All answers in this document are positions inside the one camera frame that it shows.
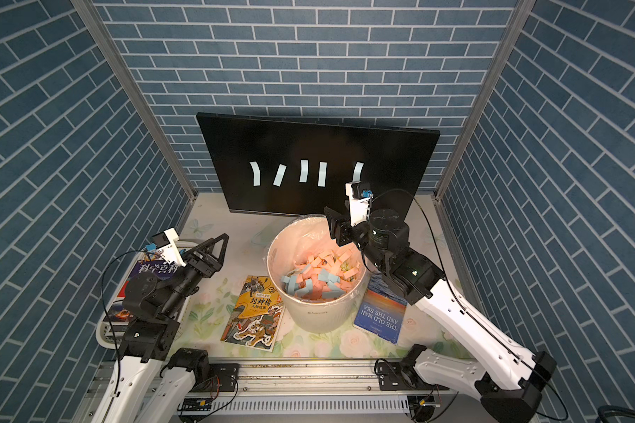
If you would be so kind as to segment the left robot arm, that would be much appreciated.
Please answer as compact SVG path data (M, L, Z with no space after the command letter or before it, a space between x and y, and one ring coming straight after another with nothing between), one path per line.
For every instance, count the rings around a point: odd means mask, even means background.
M153 237L143 252L176 267L168 280L142 271L125 286L123 306L132 315L122 338L115 339L114 375L95 422L167 422L191 391L218 395L222 379L211 370L208 352L180 348L171 352L178 334L178 311L224 265L229 236L210 238L186 252L168 229Z

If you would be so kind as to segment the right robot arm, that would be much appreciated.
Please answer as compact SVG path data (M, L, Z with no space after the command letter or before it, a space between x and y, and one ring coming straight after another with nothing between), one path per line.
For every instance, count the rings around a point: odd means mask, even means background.
M474 308L444 271L411 248L409 227L395 211L355 220L329 207L324 213L338 245L356 245L389 289L441 324L474 357L461 361L414 345L400 363L407 378L475 398L499 422L535 416L556 369L550 354L518 344Z

